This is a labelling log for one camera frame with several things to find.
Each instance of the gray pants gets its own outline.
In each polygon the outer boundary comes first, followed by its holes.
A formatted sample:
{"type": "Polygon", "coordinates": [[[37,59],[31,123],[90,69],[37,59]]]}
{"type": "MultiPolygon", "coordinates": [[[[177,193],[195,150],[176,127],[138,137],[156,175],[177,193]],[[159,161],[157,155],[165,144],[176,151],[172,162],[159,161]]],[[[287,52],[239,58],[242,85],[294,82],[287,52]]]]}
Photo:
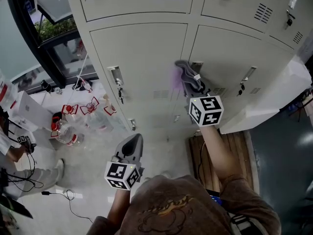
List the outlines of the gray pants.
{"type": "MultiPolygon", "coordinates": [[[[31,175],[31,171],[30,170],[15,171],[12,175],[15,175],[21,178],[27,178],[31,175]]],[[[42,192],[44,190],[47,190],[53,187],[55,183],[61,179],[61,176],[62,176],[61,171],[58,168],[54,168],[52,170],[35,169],[34,174],[31,176],[30,179],[41,182],[43,183],[43,185],[40,183],[34,182],[36,188],[31,189],[33,187],[33,184],[29,181],[15,182],[16,185],[10,182],[9,186],[4,188],[4,192],[7,196],[17,200],[19,197],[42,192]]],[[[14,178],[10,176],[9,176],[9,179],[19,180],[18,178],[14,178]]]]}

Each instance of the red and white container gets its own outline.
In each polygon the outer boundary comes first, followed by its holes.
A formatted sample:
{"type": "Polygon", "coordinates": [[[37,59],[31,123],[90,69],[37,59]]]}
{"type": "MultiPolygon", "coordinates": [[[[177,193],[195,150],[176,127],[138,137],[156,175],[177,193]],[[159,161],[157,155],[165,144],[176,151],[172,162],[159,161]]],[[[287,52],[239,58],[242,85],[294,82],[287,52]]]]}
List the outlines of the red and white container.
{"type": "Polygon", "coordinates": [[[86,134],[90,132],[90,127],[86,123],[87,117],[79,110],[79,105],[63,105],[62,114],[66,121],[76,130],[86,134]]]}
{"type": "Polygon", "coordinates": [[[87,125],[96,131],[111,132],[113,127],[110,124],[103,108],[99,106],[99,101],[93,97],[86,106],[80,106],[82,113],[87,117],[87,125]]]}
{"type": "Polygon", "coordinates": [[[51,129],[51,137],[68,146],[80,146],[84,140],[84,135],[77,133],[74,127],[64,120],[52,123],[51,129]]]}

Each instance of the wooden pallet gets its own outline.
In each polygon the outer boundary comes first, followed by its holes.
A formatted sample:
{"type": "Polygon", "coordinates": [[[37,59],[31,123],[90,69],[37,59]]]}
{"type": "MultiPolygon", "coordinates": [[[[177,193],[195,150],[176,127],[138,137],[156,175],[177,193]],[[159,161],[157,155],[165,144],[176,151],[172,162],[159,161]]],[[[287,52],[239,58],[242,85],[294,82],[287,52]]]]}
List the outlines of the wooden pallet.
{"type": "MultiPolygon", "coordinates": [[[[236,132],[227,135],[221,135],[221,137],[226,147],[230,149],[234,156],[238,159],[243,171],[243,175],[247,179],[250,187],[253,189],[252,171],[244,133],[236,132]]],[[[195,178],[200,181],[200,176],[203,182],[203,186],[206,189],[220,192],[221,183],[214,171],[206,146],[203,148],[202,165],[200,166],[198,176],[198,166],[200,164],[201,147],[203,143],[204,140],[202,136],[192,137],[189,139],[195,178]]]]}

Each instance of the window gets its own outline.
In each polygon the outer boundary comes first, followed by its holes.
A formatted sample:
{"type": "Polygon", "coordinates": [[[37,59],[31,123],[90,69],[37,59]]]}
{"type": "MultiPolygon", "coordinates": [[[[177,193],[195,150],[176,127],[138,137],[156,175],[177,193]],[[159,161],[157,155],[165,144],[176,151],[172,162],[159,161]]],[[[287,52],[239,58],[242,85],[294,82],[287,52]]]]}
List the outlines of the window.
{"type": "MultiPolygon", "coordinates": [[[[8,3],[22,37],[39,62],[11,81],[28,93],[42,90],[43,79],[60,88],[75,83],[87,51],[68,0],[8,0],[8,3]]],[[[81,77],[98,79],[89,58],[81,77]]]]}

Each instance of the window frame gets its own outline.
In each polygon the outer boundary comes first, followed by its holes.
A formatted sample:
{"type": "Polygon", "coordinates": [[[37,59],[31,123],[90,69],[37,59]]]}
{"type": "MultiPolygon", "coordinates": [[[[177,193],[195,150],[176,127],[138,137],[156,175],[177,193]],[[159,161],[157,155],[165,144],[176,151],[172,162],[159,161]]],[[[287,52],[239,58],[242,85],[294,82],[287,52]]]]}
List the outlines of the window frame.
{"type": "MultiPolygon", "coordinates": [[[[51,78],[52,82],[50,85],[52,87],[59,87],[63,89],[66,85],[74,84],[77,81],[77,77],[65,77],[62,74],[62,70],[65,70],[66,67],[64,63],[61,61],[57,52],[53,47],[62,44],[66,41],[70,41],[76,38],[80,38],[80,34],[78,29],[73,29],[68,32],[59,34],[50,39],[42,41],[39,37],[38,32],[31,20],[31,17],[26,9],[24,4],[24,0],[8,0],[9,7],[14,18],[14,21],[23,36],[26,44],[29,49],[38,60],[42,68],[51,78]]],[[[38,5],[38,10],[53,24],[56,25],[64,20],[72,18],[72,15],[66,18],[63,18],[57,22],[54,22],[49,15],[38,5]]],[[[84,80],[91,81],[95,79],[99,79],[98,75],[95,72],[81,75],[84,80]]],[[[28,94],[36,93],[43,91],[41,86],[30,87],[25,90],[28,94]]]]}

